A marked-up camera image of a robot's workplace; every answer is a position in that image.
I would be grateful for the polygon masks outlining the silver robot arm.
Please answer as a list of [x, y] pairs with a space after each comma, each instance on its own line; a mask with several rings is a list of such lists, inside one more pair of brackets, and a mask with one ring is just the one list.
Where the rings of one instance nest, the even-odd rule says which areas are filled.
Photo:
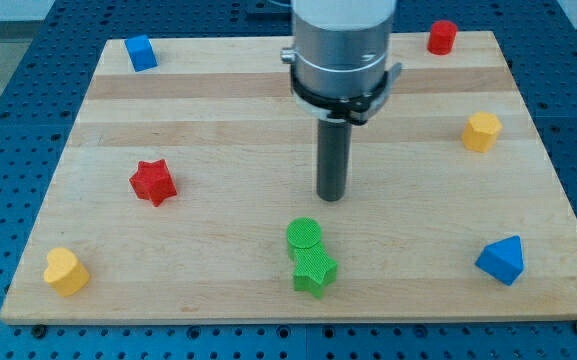
[[293, 0], [293, 44], [281, 51], [297, 104], [362, 126], [387, 101], [402, 65], [387, 66], [395, 0]]

